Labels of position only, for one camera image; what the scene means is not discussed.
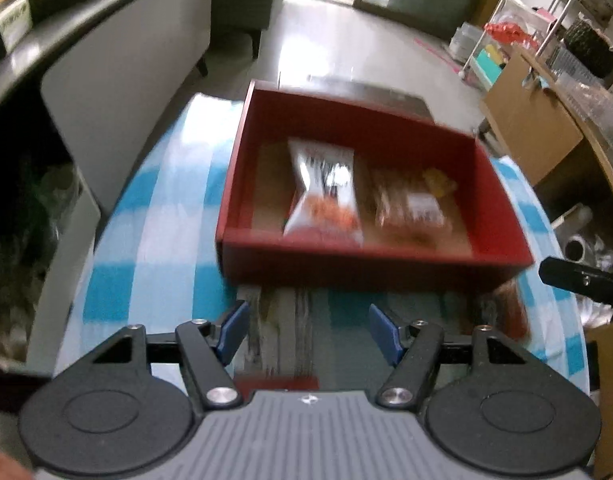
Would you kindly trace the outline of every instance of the red box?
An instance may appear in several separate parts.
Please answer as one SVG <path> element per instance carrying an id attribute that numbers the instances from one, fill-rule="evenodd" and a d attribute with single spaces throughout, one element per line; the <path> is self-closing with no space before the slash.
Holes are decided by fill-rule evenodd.
<path id="1" fill-rule="evenodd" d="M 289 137 L 348 146 L 369 167 L 439 168 L 458 183 L 452 200 L 463 227 L 439 249 L 385 244 L 362 213 L 362 246 L 283 238 L 296 189 Z M 397 111 L 262 82 L 251 83 L 244 103 L 216 248 L 232 283 L 354 290 L 485 292 L 533 264 L 513 207 L 477 140 Z"/>

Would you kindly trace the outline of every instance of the screw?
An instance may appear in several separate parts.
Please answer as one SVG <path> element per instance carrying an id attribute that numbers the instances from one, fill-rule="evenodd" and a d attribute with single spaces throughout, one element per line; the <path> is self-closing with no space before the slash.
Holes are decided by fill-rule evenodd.
<path id="1" fill-rule="evenodd" d="M 389 388 L 382 392 L 382 400 L 388 404 L 397 406 L 399 404 L 406 404 L 413 399 L 413 394 L 406 388 Z"/>
<path id="2" fill-rule="evenodd" d="M 226 386 L 218 386 L 212 388 L 206 394 L 206 398 L 213 404 L 229 404 L 237 399 L 237 392 L 233 388 Z"/>

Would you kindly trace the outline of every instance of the reddish snack bag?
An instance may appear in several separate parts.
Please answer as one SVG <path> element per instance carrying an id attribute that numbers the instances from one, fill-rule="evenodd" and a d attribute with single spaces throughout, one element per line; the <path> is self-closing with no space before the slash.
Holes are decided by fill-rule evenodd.
<path id="1" fill-rule="evenodd" d="M 361 244 L 353 150 L 298 139 L 289 139 L 288 149 L 302 195 L 286 222 L 284 235 L 317 235 L 322 240 Z"/>
<path id="2" fill-rule="evenodd" d="M 453 226 L 421 176 L 395 171 L 373 173 L 376 224 L 399 237 L 437 238 Z"/>

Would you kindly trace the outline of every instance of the checkered tablecloth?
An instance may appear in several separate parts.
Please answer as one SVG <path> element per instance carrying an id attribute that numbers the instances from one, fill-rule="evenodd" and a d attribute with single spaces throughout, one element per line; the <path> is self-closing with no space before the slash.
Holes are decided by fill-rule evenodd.
<path id="1" fill-rule="evenodd" d="M 126 324 L 171 332 L 197 317 L 216 319 L 237 290 L 222 280 L 214 237 L 241 102 L 201 94 L 189 102 L 127 187 L 85 269 L 56 370 Z M 522 223 L 536 262 L 561 256 L 531 186 L 509 158 L 495 168 Z M 583 330 L 575 298 L 542 284 L 537 268 L 519 277 L 531 329 L 528 349 L 580 389 L 589 391 Z M 457 294 L 364 294 L 317 290 L 331 324 L 366 317 L 371 303 L 455 323 Z"/>

